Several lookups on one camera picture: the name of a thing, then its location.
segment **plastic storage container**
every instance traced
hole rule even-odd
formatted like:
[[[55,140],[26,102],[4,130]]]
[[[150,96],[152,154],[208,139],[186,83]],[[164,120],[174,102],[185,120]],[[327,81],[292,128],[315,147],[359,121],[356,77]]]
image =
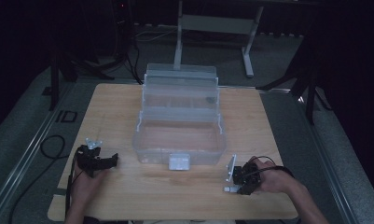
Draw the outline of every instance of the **plastic storage container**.
[[[216,164],[226,149],[214,67],[149,64],[132,145],[143,163]]]

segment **human hand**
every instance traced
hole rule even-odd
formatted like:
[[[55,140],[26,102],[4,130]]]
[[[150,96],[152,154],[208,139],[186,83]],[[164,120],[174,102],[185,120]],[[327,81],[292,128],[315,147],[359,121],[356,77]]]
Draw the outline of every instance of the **human hand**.
[[[65,224],[83,223],[85,209],[97,193],[108,170],[100,171],[94,178],[82,171],[78,163],[74,167],[73,185],[71,187],[71,205],[67,212]]]
[[[81,170],[76,162],[73,185],[71,189],[72,204],[83,205],[86,207],[96,195],[108,170],[102,170],[95,177],[90,177]]]
[[[256,164],[258,169],[265,169],[274,167],[275,164],[272,161],[262,162],[257,157],[252,157],[249,162]],[[260,173],[261,184],[257,190],[271,192],[271,193],[288,193],[289,189],[299,184],[294,177],[281,170],[267,170]]]

